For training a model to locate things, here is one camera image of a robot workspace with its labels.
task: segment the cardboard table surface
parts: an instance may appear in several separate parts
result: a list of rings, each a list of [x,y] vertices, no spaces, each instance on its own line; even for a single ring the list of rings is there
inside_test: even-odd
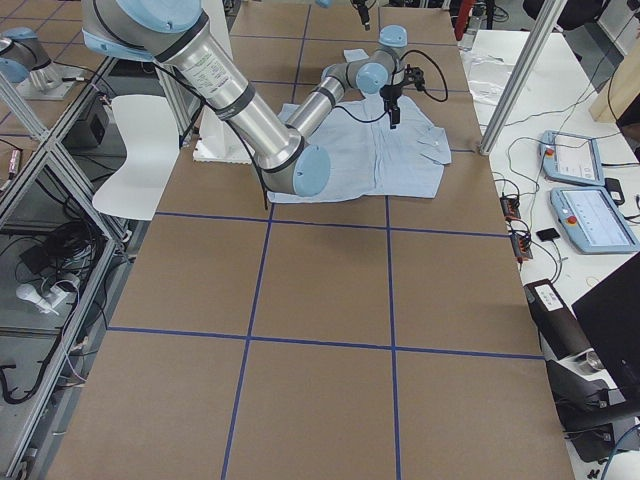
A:
[[[47,478],[573,477],[448,14],[249,2],[234,58],[278,109],[389,23],[451,89],[436,198],[264,210],[185,150]]]

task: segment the metal frame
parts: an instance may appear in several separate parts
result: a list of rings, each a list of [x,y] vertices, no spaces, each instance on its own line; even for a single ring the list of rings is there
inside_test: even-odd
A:
[[[513,67],[513,73],[509,77],[509,81],[482,137],[482,142],[478,147],[481,155],[489,155],[498,141],[500,132],[502,132],[505,123],[507,123],[509,114],[513,110],[520,92],[538,61],[549,34],[555,27],[566,3],[567,0],[545,0],[544,5],[542,5],[535,26],[522,48],[522,53],[518,57],[515,67]]]
[[[106,75],[115,65],[115,59],[107,59],[97,70],[97,79]],[[91,272],[80,302],[73,312],[63,340],[51,359],[37,394],[24,404],[29,410],[24,413],[28,420],[20,431],[15,432],[19,447],[12,454],[7,471],[2,473],[8,478],[16,475],[27,452],[43,411],[49,403],[53,388],[66,362],[65,352],[71,348],[84,319],[89,312],[93,299],[98,292],[114,254],[124,251],[123,238],[127,223],[123,219],[109,217],[96,211],[92,206],[93,187],[76,161],[64,148],[61,140],[80,116],[95,91],[86,85],[78,97],[67,107],[55,126],[49,130],[38,119],[31,107],[20,97],[15,87],[0,74],[0,99],[4,100],[11,111],[25,126],[29,134],[40,142],[23,169],[13,181],[11,187],[0,197],[0,228],[3,227],[20,201],[33,187],[36,178],[45,168],[60,180],[69,194],[78,202],[83,211],[91,218],[105,237],[105,245],[100,259]]]
[[[47,127],[44,126],[35,112],[25,103],[15,87],[2,73],[0,73],[0,98],[7,103],[13,114],[29,130],[33,138],[43,141],[49,136]]]

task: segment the robotic arm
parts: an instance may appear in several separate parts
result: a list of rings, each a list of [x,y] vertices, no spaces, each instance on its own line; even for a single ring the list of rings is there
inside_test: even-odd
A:
[[[381,32],[367,60],[333,65],[288,119],[281,122],[211,36],[200,0],[82,0],[86,45],[103,55],[156,61],[177,68],[255,150],[256,168],[270,190],[316,195],[329,179],[326,150],[307,139],[349,88],[376,93],[404,78],[402,27]]]
[[[62,84],[58,66],[51,61],[35,32],[26,27],[0,34],[0,72],[11,83],[30,77],[33,86],[41,92]]]

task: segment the monitor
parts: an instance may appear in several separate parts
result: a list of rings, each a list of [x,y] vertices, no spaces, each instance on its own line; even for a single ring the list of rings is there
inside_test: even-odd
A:
[[[640,400],[640,254],[573,304],[589,343],[627,400]]]

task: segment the white cloth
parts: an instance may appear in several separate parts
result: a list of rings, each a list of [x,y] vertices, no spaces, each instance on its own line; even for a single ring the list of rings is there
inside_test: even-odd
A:
[[[342,103],[355,117],[378,118],[383,112],[379,95]],[[387,116],[370,124],[359,123],[334,109],[309,143],[327,149],[331,172],[325,189],[312,197],[269,192],[275,203],[340,202],[362,195],[398,195],[433,198],[444,165],[451,163],[445,131],[438,128],[406,96],[398,99],[401,119],[393,130]],[[286,120],[297,108],[285,104]]]

